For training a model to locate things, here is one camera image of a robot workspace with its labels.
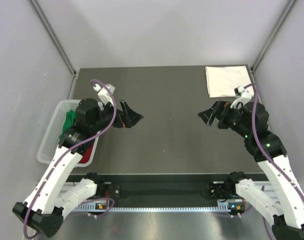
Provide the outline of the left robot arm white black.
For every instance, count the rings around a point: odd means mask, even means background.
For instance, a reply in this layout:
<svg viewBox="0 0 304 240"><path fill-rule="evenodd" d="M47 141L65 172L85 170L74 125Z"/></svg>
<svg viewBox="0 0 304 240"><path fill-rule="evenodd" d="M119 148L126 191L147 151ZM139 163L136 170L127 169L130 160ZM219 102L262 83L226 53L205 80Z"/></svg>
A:
<svg viewBox="0 0 304 240"><path fill-rule="evenodd" d="M75 117L61 135L52 161L33 192L23 201L16 202L12 212L23 223L23 230L31 228L48 238L53 237L67 216L79 205L91 198L106 202L105 181L96 173L86 174L73 188L61 194L72 170L93 146L101 133L110 127L132 128L143 116L132 110L126 101L120 101L121 109L112 102L99 104L93 98L81 100L75 109Z"/></svg>

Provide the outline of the white t shirt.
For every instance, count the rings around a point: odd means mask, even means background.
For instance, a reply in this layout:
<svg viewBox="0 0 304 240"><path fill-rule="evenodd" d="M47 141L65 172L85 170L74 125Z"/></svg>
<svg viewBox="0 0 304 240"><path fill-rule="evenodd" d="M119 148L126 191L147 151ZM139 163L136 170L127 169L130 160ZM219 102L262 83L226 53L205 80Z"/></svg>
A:
<svg viewBox="0 0 304 240"><path fill-rule="evenodd" d="M246 65L205 66L206 86L210 98L234 97L234 89L251 84Z"/></svg>

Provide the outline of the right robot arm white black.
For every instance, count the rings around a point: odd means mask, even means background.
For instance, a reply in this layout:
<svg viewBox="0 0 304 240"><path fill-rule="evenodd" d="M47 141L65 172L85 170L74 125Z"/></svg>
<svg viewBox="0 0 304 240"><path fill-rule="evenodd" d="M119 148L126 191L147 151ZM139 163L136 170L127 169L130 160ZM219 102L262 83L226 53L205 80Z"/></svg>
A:
<svg viewBox="0 0 304 240"><path fill-rule="evenodd" d="M231 129L244 139L244 146L263 170L277 196L275 202L256 187L244 172L232 172L224 181L225 196L241 197L269 223L277 240L304 240L304 194L292 172L280 138L269 130L269 113L261 103L217 100L198 113L207 125L218 120L219 129Z"/></svg>

